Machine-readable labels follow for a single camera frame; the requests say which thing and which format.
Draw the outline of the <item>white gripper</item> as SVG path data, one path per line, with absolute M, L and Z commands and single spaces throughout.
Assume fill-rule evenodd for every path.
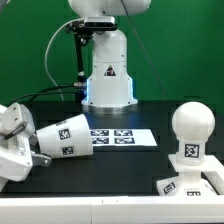
M 50 166 L 50 156 L 31 154 L 29 138 L 34 132 L 32 115 L 24 105 L 0 105 L 0 192 L 9 180 L 25 180 L 33 165 Z

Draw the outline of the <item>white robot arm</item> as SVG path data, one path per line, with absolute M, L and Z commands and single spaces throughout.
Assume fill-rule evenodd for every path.
M 78 66 L 79 86 L 84 90 L 82 109 L 104 114 L 121 113 L 138 103 L 127 73 L 127 39 L 118 29 L 117 16 L 145 12 L 152 0 L 68 0 L 78 15 L 65 25 L 74 33 L 76 51 L 94 42 L 92 74 Z M 37 130 L 25 106 L 0 105 L 0 191 L 7 181 L 23 181 L 34 166 L 49 166 L 58 158 L 93 153 L 91 132 L 81 114 Z

